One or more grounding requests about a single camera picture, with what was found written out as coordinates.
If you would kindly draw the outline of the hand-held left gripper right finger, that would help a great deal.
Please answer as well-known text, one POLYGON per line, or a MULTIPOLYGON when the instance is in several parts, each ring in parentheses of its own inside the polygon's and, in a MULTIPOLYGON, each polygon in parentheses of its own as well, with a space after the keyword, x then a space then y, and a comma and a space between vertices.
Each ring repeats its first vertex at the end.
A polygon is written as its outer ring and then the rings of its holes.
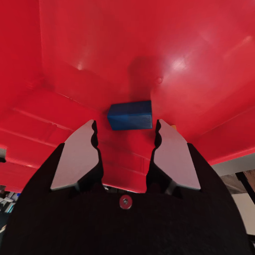
POLYGON ((162 119, 157 120, 155 133, 146 192, 174 192, 179 187, 200 190, 187 141, 162 119))

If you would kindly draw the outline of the red plastic bin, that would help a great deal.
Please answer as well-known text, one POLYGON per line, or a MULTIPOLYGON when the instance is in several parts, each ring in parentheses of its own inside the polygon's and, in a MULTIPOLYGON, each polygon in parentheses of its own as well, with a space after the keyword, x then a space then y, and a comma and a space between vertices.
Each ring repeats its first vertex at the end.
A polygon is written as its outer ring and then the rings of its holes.
POLYGON ((157 119, 210 165, 254 153, 254 1, 1 1, 1 185, 90 119, 110 186, 145 190, 157 119), (110 106, 151 101, 152 129, 110 106))

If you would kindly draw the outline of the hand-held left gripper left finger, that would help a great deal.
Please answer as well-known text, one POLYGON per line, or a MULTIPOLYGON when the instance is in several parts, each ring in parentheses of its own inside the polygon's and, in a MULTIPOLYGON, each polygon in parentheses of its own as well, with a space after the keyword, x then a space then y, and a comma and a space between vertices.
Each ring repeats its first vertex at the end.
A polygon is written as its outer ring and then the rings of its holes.
POLYGON ((79 192, 102 186, 104 175, 101 152, 98 148, 97 123, 89 120, 64 143, 50 189, 75 188, 79 192))

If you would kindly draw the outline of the blue wooden block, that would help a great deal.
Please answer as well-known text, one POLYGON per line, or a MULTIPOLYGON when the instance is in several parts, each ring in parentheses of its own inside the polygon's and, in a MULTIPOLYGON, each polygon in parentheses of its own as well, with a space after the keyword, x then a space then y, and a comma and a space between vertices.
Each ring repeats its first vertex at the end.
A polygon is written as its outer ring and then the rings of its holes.
POLYGON ((107 119, 114 131, 152 129, 151 101, 113 104, 107 119))

